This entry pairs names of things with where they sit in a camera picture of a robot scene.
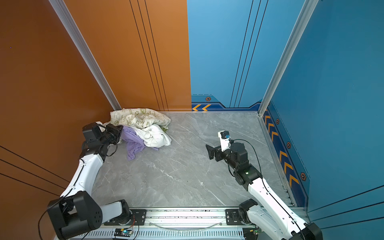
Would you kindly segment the cream green patterned cloth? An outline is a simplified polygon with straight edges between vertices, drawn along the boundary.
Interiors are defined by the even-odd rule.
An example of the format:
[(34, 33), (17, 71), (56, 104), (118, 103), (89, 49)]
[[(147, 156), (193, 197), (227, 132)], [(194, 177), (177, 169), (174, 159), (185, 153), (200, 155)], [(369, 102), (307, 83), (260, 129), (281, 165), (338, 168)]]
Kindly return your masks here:
[(104, 123), (112, 124), (114, 126), (124, 125), (128, 127), (135, 127), (138, 129), (145, 129), (152, 125), (158, 125), (162, 129), (168, 129), (171, 119), (152, 109), (122, 109), (110, 112), (110, 121)]

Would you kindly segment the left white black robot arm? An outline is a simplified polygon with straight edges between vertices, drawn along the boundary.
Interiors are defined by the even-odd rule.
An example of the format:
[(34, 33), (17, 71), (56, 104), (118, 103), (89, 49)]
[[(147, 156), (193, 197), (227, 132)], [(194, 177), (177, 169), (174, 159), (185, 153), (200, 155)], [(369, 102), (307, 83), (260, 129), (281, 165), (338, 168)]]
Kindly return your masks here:
[(109, 147), (120, 141), (124, 127), (91, 123), (83, 127), (85, 141), (78, 168), (57, 200), (50, 201), (47, 213), (60, 240), (68, 240), (113, 221), (129, 223), (132, 212), (125, 200), (100, 206), (92, 198), (92, 188)]

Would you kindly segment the right aluminium corner post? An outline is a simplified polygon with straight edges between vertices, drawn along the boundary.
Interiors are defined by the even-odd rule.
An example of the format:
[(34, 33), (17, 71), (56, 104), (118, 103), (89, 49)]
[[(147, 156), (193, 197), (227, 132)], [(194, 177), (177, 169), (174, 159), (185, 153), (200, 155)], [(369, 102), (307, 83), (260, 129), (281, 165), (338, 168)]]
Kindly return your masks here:
[(260, 117), (262, 117), (267, 110), (267, 107), (272, 100), (272, 97), (284, 75), (284, 72), (297, 48), (298, 43), (300, 42), (300, 39), (313, 15), (318, 2), (319, 0), (304, 1), (303, 7), (295, 22), (290, 37), (261, 102), (260, 108), (258, 110)]

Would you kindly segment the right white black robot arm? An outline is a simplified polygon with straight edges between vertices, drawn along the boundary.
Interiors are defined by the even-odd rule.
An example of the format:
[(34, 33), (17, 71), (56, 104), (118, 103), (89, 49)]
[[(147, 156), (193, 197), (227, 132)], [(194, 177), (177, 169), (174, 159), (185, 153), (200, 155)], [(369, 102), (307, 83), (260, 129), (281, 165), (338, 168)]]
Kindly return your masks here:
[(226, 149), (206, 145), (206, 149), (209, 159), (225, 161), (237, 183), (255, 198), (239, 205), (239, 215), (245, 224), (260, 227), (273, 240), (323, 239), (321, 229), (290, 209), (250, 164), (244, 144), (230, 143)]

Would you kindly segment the green circuit board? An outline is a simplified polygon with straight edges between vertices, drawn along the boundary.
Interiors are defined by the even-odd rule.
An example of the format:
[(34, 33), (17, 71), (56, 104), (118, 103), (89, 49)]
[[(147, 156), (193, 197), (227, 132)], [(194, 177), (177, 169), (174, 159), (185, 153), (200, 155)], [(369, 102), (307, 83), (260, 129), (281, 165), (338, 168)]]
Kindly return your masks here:
[(118, 237), (130, 238), (132, 236), (133, 232), (134, 231), (132, 229), (128, 229), (128, 228), (115, 229), (114, 238), (118, 238)]
[(243, 228), (243, 236), (245, 240), (257, 240), (259, 233), (256, 229)]

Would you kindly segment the left green circuit board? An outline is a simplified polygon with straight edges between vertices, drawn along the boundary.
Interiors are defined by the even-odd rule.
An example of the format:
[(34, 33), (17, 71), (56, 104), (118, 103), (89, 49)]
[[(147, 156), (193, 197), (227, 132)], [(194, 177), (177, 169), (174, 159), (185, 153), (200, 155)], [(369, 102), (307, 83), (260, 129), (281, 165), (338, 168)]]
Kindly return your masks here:
[(130, 238), (132, 236), (133, 232), (134, 231), (132, 229), (128, 229), (128, 228), (115, 229), (114, 238), (118, 238), (118, 237)]

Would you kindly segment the right green circuit board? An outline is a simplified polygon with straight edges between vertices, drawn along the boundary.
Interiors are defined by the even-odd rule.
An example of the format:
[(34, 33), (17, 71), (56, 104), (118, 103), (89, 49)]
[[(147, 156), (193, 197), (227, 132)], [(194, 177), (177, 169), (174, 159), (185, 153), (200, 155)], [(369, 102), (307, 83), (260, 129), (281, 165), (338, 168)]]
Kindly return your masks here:
[(243, 228), (243, 236), (245, 240), (257, 240), (259, 233), (256, 229)]

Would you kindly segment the aluminium front rail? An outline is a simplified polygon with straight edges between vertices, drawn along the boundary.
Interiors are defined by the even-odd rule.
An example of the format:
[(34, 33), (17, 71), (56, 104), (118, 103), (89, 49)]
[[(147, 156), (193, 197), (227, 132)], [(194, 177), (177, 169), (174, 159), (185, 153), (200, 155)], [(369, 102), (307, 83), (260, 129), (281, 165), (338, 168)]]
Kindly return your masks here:
[[(256, 229), (258, 240), (272, 240), (260, 227), (250, 225), (228, 226), (226, 209), (237, 207), (188, 207), (188, 208), (146, 208), (147, 216), (143, 226), (104, 226), (87, 234), (74, 237), (75, 240), (244, 240), (243, 228)], [(292, 209), (305, 221), (302, 208)], [(128, 228), (134, 232), (130, 238), (114, 238), (115, 229)]]

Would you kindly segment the aluminium corner post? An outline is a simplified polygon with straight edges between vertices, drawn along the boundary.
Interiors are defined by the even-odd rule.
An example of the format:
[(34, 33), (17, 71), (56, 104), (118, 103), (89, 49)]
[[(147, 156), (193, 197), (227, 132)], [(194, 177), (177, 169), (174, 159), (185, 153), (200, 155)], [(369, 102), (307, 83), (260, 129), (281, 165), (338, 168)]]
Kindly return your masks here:
[(260, 108), (258, 110), (260, 117), (262, 117), (267, 110), (267, 107), (272, 100), (272, 97), (284, 75), (284, 72), (297, 48), (298, 43), (300, 42), (300, 39), (313, 15), (318, 2), (319, 0), (304, 1), (303, 7), (295, 22), (290, 37), (261, 102)]
[(59, 17), (61, 23), (65, 27), (71, 40), (75, 44), (83, 60), (100, 86), (101, 90), (105, 94), (112, 108), (117, 111), (122, 107), (115, 96), (111, 86), (109, 85), (104, 73), (102, 72), (99, 64), (97, 63), (91, 49), (89, 48), (85, 38), (83, 37), (79, 27), (77, 26), (74, 18), (72, 17), (65, 1), (62, 0), (49, 0), (55, 13)]

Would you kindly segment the white cloth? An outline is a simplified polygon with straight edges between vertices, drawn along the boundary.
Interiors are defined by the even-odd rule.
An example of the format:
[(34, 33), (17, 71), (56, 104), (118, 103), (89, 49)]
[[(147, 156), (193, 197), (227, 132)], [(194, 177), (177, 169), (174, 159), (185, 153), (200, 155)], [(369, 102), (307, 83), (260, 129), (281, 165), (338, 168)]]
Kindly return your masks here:
[(144, 129), (135, 129), (137, 136), (143, 141), (144, 145), (149, 148), (160, 148), (171, 145), (171, 138), (156, 124)]

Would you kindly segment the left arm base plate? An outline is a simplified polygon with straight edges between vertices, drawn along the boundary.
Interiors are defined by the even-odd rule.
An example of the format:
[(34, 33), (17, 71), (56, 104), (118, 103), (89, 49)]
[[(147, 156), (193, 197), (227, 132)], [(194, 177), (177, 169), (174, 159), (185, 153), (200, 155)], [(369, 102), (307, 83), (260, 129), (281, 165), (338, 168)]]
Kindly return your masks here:
[(146, 221), (146, 209), (130, 210), (129, 217), (115, 218), (104, 223), (104, 226), (143, 226)]

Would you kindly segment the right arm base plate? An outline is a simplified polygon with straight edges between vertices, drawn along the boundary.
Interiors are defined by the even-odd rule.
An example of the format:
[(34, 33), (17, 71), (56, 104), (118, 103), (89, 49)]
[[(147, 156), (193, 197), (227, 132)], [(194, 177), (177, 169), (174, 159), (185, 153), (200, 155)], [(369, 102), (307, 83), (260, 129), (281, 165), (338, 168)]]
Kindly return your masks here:
[(239, 209), (226, 209), (225, 215), (226, 215), (226, 224), (228, 226), (239, 226), (239, 225), (245, 226), (246, 225), (246, 223), (244, 222), (244, 219), (240, 214)]

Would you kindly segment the purple cloth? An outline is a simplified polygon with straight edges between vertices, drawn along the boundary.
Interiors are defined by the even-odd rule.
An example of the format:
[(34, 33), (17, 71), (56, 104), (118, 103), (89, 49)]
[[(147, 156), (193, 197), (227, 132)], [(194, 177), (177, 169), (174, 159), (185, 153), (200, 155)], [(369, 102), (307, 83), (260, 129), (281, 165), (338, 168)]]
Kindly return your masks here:
[(138, 129), (134, 127), (124, 126), (121, 140), (126, 143), (127, 160), (131, 161), (136, 157), (138, 152), (144, 148), (154, 148), (157, 150), (160, 145), (150, 133), (149, 128)]

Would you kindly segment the left aluminium corner post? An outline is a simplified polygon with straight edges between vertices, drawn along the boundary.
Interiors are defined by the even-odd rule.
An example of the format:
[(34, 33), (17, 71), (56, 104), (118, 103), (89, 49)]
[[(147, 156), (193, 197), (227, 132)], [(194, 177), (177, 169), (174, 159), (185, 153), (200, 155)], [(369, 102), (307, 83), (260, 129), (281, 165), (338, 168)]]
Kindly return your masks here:
[(91, 49), (89, 48), (85, 38), (83, 37), (79, 27), (77, 26), (74, 18), (72, 17), (65, 1), (62, 0), (49, 0), (55, 13), (59, 17), (61, 23), (65, 27), (71, 40), (75, 44), (83, 60), (100, 86), (101, 90), (105, 94), (112, 108), (117, 111), (122, 107), (115, 96), (111, 86), (109, 85), (104, 73), (102, 72), (99, 64), (97, 63)]

